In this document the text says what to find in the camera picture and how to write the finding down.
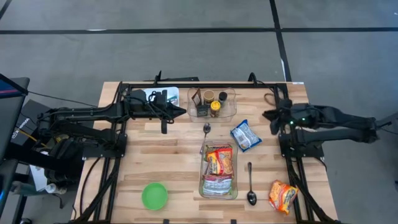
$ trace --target metal spoon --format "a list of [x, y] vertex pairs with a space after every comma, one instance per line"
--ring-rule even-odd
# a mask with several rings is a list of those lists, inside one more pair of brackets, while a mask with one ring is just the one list
[[248, 201], [251, 205], [255, 205], [257, 203], [257, 196], [251, 190], [251, 162], [248, 162], [248, 169], [249, 169], [249, 181], [250, 181], [250, 191], [248, 192]]
[[205, 139], [203, 140], [203, 144], [201, 145], [200, 154], [203, 153], [203, 148], [205, 147], [206, 135], [207, 135], [207, 133], [210, 132], [210, 130], [211, 130], [210, 123], [206, 123], [206, 124], [203, 126], [203, 132], [205, 133]]

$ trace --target glass baking dish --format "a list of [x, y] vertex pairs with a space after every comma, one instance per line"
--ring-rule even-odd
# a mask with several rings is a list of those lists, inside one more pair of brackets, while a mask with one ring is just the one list
[[[231, 181], [231, 190], [225, 195], [207, 195], [203, 193], [203, 174], [207, 169], [206, 157], [206, 145], [224, 145], [229, 144], [232, 147], [232, 167], [233, 167], [233, 178]], [[238, 196], [238, 172], [236, 168], [238, 167], [238, 147], [233, 141], [206, 141], [204, 143], [203, 153], [201, 155], [200, 162], [200, 180], [199, 180], [199, 194], [204, 198], [222, 199], [222, 200], [233, 200]]]

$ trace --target spice jar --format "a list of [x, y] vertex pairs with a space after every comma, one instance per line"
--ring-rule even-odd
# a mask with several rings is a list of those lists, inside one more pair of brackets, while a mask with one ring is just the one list
[[210, 116], [216, 118], [220, 114], [221, 103], [219, 101], [213, 101], [210, 105]]
[[227, 96], [228, 96], [228, 94], [226, 94], [226, 92], [224, 92], [224, 91], [219, 93], [218, 101], [221, 103], [221, 107], [224, 107]]

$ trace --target ramen packet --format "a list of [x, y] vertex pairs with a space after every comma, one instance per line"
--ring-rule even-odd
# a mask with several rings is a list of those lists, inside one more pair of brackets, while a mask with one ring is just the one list
[[231, 190], [232, 175], [203, 175], [203, 194], [226, 195]]
[[214, 151], [208, 151], [206, 153], [208, 170], [206, 174], [214, 175], [232, 175], [232, 148], [219, 148]]
[[279, 180], [275, 180], [269, 191], [269, 203], [274, 209], [288, 215], [289, 208], [298, 192], [299, 190], [297, 188], [284, 184]]
[[231, 130], [231, 135], [243, 152], [262, 142], [262, 140], [249, 128], [246, 119]]

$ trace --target monitor screen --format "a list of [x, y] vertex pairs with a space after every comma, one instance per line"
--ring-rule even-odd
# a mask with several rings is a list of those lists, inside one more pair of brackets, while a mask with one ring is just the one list
[[0, 74], [0, 98], [27, 95], [27, 90]]
[[21, 95], [21, 92], [5, 81], [0, 80], [0, 96], [12, 97], [15, 95]]

